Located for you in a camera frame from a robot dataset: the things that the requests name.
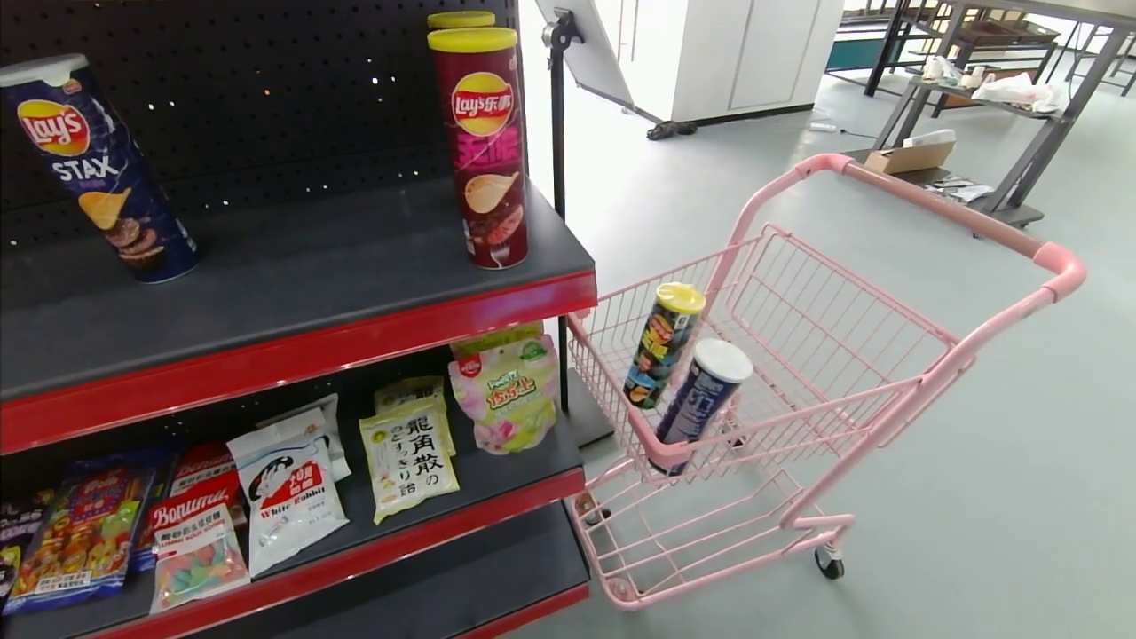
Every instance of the gray floor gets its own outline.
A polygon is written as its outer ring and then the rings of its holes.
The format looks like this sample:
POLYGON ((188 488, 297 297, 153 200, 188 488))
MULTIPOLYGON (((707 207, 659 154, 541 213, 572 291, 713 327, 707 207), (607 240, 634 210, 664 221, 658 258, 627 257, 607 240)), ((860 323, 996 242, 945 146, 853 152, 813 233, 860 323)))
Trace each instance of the gray floor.
MULTIPOLYGON (((533 173, 551 192, 544 77, 526 47, 533 173)), ((640 613, 588 601, 513 637, 1120 638, 1136 587, 1136 98, 1102 88, 1034 190, 1028 232, 1079 252, 1076 296, 991 343, 975 368, 891 448, 822 500, 851 512, 847 576, 809 557, 718 582, 640 613)), ((794 161, 866 140, 804 131, 810 119, 875 134, 894 98, 826 81, 819 109, 649 142, 648 125, 590 96, 568 100, 568 219, 605 293, 720 248, 759 186, 794 161)), ((996 184, 1036 123, 949 111, 949 168, 996 184)), ((1045 274, 1000 247, 855 184, 821 176, 766 214, 957 333, 1045 274)), ((586 453, 594 474, 618 451, 586 453)), ((683 487, 676 511, 737 487, 683 487)))

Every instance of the snack bag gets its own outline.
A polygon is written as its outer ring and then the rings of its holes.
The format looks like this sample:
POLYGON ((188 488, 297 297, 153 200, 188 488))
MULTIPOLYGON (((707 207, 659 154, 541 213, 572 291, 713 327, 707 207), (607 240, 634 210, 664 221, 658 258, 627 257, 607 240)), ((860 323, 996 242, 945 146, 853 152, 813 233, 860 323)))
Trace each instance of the snack bag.
POLYGON ((139 533, 137 542, 131 548, 128 572, 148 571, 154 564, 153 525, 150 524, 150 512, 166 498, 169 480, 174 472, 174 463, 177 460, 177 454, 173 449, 158 449, 157 454, 162 456, 165 460, 157 468, 153 486, 150 487, 150 493, 147 495, 145 501, 142 504, 142 531, 139 533))
POLYGON ((458 490, 443 448, 442 409, 429 398, 359 421, 367 450, 375 525, 437 495, 458 490))
POLYGON ((314 408, 318 409, 323 417, 321 422, 317 425, 323 426, 325 434, 327 434, 327 455, 332 458, 332 474, 335 475, 335 481, 340 481, 351 474, 351 467, 348 466, 348 460, 343 453, 343 442, 340 440, 340 422, 339 417, 336 417, 340 408, 339 393, 333 392, 327 397, 304 404, 299 408, 293 408, 272 420, 265 420, 258 423, 257 428, 277 426, 287 431, 283 437, 292 437, 309 424, 316 424, 315 417, 310 415, 314 408))
POLYGON ((482 450, 503 455, 532 448, 557 422, 560 372, 549 335, 451 362, 450 381, 482 450))
POLYGON ((249 583, 228 508, 236 491, 227 476, 216 476, 154 507, 150 525, 158 561, 150 614, 249 583))
POLYGON ((73 463, 19 570, 5 614, 68 606, 122 590, 142 503, 162 463, 154 450, 73 463))
POLYGON ((41 490, 31 501, 0 504, 0 607, 16 584, 19 564, 51 506, 53 495, 51 490, 41 490))
POLYGON ((429 399, 437 407, 437 429, 442 437, 445 454, 453 457, 453 437, 450 434, 450 420, 445 416, 445 379, 442 375, 427 377, 409 377, 383 387, 375 391, 375 414, 382 415, 400 406, 419 399, 429 399))
POLYGON ((272 429, 228 442, 249 498, 252 576, 348 523, 335 492, 323 429, 281 441, 272 429))
MULTIPOLYGON (((233 487, 241 486, 241 480, 236 476, 236 464, 233 463, 233 454, 228 448, 219 441, 194 446, 186 450, 177 463, 177 470, 174 471, 174 479, 169 484, 169 497, 177 497, 194 486, 220 475, 227 475, 233 487)), ((235 526, 249 523, 244 516, 242 501, 240 491, 235 490, 233 500, 228 504, 228 516, 235 526)))
POLYGON ((454 359, 465 359, 478 352, 500 348, 507 343, 520 340, 538 338, 542 334, 544 334, 544 322, 529 322, 528 324, 517 324, 501 331, 493 331, 492 333, 456 341, 450 345, 450 350, 453 351, 454 359))

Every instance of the shopping cart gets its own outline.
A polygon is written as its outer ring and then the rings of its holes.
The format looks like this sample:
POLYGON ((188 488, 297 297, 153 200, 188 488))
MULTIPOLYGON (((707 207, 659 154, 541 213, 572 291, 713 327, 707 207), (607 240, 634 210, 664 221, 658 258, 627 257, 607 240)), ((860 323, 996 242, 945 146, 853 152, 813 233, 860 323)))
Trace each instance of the shopping cart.
MULTIPOLYGON (((809 550, 825 576, 841 578, 840 542, 855 517, 825 515, 817 499, 919 417, 986 342, 1084 280, 1084 266, 1064 248, 844 156, 809 158, 762 188, 742 209, 725 249, 569 317, 576 368, 625 449, 570 508, 609 598, 637 609, 809 550), (766 224, 755 238, 745 238, 762 205, 820 171, 920 205, 1056 276, 959 339, 788 231, 766 224), (671 281, 707 296, 692 341, 724 339, 753 362, 753 376, 694 443, 655 438, 668 393, 651 410, 633 407, 623 393, 654 290, 671 281), (679 476, 666 476, 652 462, 661 467, 685 462, 686 467, 679 476), (727 473, 752 475, 752 481, 716 481, 698 491, 683 486, 727 473), (799 483, 794 475, 808 481, 799 483)), ((671 387, 682 383, 692 351, 686 349, 687 362, 676 367, 671 387)))

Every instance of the cardboard box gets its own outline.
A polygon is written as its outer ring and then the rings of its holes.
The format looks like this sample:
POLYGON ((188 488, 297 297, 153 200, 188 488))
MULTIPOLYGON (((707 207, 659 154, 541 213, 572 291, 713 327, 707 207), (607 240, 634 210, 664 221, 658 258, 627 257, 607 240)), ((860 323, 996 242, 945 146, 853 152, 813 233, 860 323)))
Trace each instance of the cardboard box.
POLYGON ((943 163, 946 161, 946 158, 950 157, 953 150, 954 142, 944 142, 942 144, 927 144, 909 149, 899 148, 872 151, 863 165, 876 173, 885 173, 887 175, 938 168, 943 166, 943 163))

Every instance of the shopping cart handle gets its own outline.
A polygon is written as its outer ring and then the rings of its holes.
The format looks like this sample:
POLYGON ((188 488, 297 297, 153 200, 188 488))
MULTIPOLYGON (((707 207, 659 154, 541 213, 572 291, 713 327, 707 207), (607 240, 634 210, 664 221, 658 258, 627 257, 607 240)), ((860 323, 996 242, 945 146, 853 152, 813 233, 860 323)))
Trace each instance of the shopping cart handle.
POLYGON ((978 235, 994 240, 1034 260, 1034 264, 1056 273, 1056 277, 1044 284, 1053 292, 1053 301, 1068 297, 1085 282, 1085 265, 1072 251, 1060 244, 1043 242, 954 200, 936 196, 891 175, 870 171, 847 156, 820 153, 796 165, 796 173, 801 179, 809 177, 820 171, 833 171, 887 191, 955 224, 966 226, 978 235))

